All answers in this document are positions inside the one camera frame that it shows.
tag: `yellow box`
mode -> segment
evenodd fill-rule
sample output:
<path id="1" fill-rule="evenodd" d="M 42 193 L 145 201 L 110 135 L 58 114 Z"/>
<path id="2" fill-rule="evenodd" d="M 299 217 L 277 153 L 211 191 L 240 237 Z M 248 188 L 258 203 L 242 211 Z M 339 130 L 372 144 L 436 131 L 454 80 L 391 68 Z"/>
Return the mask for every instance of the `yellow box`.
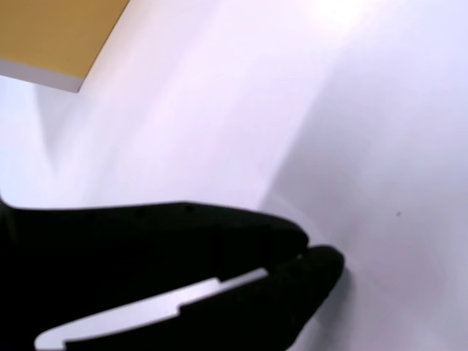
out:
<path id="1" fill-rule="evenodd" d="M 129 0 L 0 0 L 0 75 L 77 92 Z"/>

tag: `white wall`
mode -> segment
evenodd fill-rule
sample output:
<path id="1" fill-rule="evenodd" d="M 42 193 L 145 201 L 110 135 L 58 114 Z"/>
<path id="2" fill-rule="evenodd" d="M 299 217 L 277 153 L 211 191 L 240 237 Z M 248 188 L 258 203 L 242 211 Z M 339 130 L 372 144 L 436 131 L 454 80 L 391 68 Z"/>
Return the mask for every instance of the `white wall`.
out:
<path id="1" fill-rule="evenodd" d="M 467 6 L 397 1 L 363 23 L 265 199 L 347 254 L 309 350 L 468 348 Z"/>
<path id="2" fill-rule="evenodd" d="M 465 350 L 467 7 L 132 0 L 78 95 L 0 79 L 2 196 L 288 216 L 350 270 L 295 350 Z"/>

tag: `small dark spot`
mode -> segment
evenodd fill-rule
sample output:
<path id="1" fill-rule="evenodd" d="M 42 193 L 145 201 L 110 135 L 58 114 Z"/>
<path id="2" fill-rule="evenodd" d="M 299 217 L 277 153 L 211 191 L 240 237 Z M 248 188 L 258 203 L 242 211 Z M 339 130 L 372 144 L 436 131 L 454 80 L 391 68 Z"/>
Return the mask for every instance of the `small dark spot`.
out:
<path id="1" fill-rule="evenodd" d="M 185 212 L 191 213 L 193 211 L 195 211 L 195 206 L 193 206 L 193 205 L 185 206 Z"/>
<path id="2" fill-rule="evenodd" d="M 135 211 L 135 218 L 137 219 L 143 219 L 146 216 L 146 209 L 142 208 L 137 208 Z"/>

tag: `white surface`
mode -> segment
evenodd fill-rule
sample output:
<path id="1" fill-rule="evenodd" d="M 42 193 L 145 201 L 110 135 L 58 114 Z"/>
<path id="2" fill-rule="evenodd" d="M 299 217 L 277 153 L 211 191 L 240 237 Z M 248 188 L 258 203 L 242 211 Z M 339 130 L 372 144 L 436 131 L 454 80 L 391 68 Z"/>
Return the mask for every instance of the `white surface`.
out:
<path id="1" fill-rule="evenodd" d="M 351 2 L 132 0 L 77 96 L 0 80 L 2 195 L 288 216 L 350 269 L 295 350 L 468 349 L 468 3 Z"/>

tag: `orange box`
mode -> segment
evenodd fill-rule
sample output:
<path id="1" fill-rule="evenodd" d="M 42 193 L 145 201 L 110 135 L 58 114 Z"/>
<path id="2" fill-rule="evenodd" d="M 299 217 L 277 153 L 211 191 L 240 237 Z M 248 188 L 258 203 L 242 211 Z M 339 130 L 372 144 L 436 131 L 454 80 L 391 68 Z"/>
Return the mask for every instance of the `orange box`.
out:
<path id="1" fill-rule="evenodd" d="M 0 75 L 78 92 L 129 0 L 0 0 Z"/>

